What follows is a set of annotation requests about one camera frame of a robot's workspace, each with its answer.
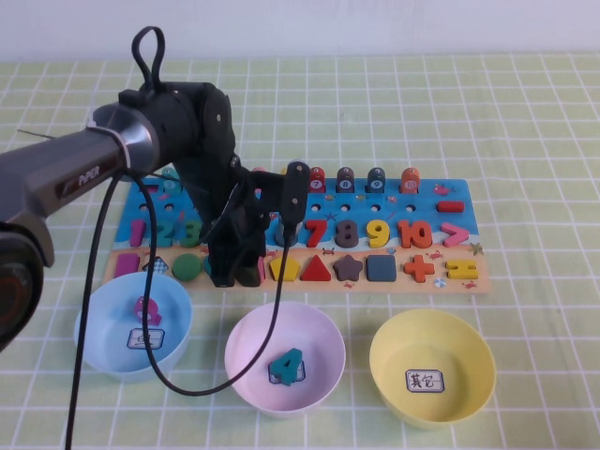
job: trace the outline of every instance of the red triangle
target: red triangle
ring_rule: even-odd
[[[319,258],[319,255],[312,257],[307,268],[300,277],[302,281],[331,281],[331,274]]]

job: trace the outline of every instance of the plastic bowl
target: plastic bowl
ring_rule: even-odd
[[[229,378],[248,364],[263,343],[273,307],[267,304],[253,309],[232,330],[225,348]],[[269,365],[291,349],[302,352],[303,365],[297,380],[303,376],[304,379],[289,386],[273,383]],[[233,384],[233,389],[266,415],[296,417],[308,413],[334,391],[345,364],[344,339],[326,314],[303,303],[281,302],[269,344],[256,364]]]
[[[146,273],[114,278],[90,298],[83,361],[119,381],[135,383],[156,377],[143,345],[142,320],[135,311],[143,296]],[[159,325],[149,325],[150,341],[161,371],[168,372],[186,350],[192,323],[191,298],[171,277],[154,274],[150,298],[158,306]],[[75,322],[77,342],[81,312]]]
[[[402,312],[382,325],[369,356],[384,403],[418,428],[478,413],[496,385],[489,346],[468,323],[434,309]]]

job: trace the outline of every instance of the black robotic arm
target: black robotic arm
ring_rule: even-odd
[[[157,34],[152,71],[139,53],[150,31]],[[162,82],[164,37],[156,27],[134,38],[132,52],[144,75],[140,90],[94,111],[82,131],[0,155],[0,352],[33,315],[43,267],[54,263],[45,219],[124,170],[144,176],[173,164],[202,219],[218,287],[260,282],[270,212],[288,231],[304,219],[306,164],[294,162],[286,175],[244,168],[229,98],[207,82]]]

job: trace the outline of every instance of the number 7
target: number 7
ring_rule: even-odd
[[[327,231],[327,220],[307,220],[305,228],[312,232],[309,239],[307,240],[308,248],[315,248],[321,242],[321,238]]]

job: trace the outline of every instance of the green grid tablecloth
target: green grid tablecloth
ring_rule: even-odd
[[[233,390],[185,398],[159,381],[82,376],[75,443],[147,447],[600,447],[600,57],[595,53],[168,61],[164,80],[215,83],[231,98],[237,152],[279,172],[292,158],[364,176],[466,178],[493,281],[487,296],[286,294],[316,305],[346,338],[334,394],[305,418],[258,414]],[[129,62],[0,64],[0,151],[79,130],[94,108],[141,83]],[[56,264],[31,324],[0,356],[0,449],[58,448],[74,361],[72,330],[106,184],[49,218]],[[97,282],[126,187],[102,240]],[[224,380],[234,324],[272,296],[193,292],[193,338],[172,379]],[[437,431],[400,424],[368,372],[378,327],[407,308],[450,311],[494,352],[495,396]]]

